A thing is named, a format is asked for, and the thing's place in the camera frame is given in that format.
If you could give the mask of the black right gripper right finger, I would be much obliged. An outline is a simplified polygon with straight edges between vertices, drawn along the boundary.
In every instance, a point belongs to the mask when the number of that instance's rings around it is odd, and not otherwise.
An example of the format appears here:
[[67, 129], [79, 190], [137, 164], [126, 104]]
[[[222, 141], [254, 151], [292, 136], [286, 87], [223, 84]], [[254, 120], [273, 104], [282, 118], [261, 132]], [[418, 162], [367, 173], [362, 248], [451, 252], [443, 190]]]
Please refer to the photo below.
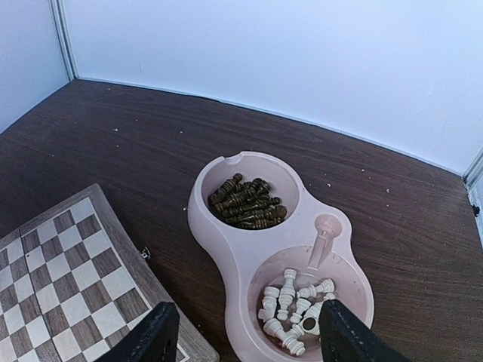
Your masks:
[[322, 360], [327, 362], [407, 361], [388, 346], [340, 300], [323, 303], [318, 317]]

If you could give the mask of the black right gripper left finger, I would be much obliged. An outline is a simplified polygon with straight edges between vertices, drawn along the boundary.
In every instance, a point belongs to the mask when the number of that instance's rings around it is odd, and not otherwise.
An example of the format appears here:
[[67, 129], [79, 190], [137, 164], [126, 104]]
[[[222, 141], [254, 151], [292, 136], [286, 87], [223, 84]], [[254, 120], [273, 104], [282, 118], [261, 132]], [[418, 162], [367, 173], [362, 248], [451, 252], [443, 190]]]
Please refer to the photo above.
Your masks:
[[180, 315], [173, 302], [160, 302], [98, 362], [175, 361]]

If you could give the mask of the pink double bowl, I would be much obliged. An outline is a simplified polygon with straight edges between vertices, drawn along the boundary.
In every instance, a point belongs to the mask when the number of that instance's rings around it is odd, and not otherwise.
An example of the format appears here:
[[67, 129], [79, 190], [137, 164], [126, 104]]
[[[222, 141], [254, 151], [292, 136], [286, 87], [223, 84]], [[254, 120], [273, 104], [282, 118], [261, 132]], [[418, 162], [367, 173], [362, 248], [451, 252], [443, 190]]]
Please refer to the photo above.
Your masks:
[[[283, 223], [248, 231], [227, 225], [212, 214], [209, 196], [237, 173], [271, 185], [288, 211]], [[293, 360], [279, 340], [263, 332], [257, 316], [264, 289], [282, 286], [287, 268], [297, 271], [294, 286], [298, 289], [332, 279], [338, 299], [367, 326], [372, 325], [374, 295], [352, 252], [349, 218], [312, 196], [297, 172], [281, 159], [247, 151], [215, 158], [192, 187], [188, 222], [193, 237], [222, 275], [226, 333], [240, 360]]]

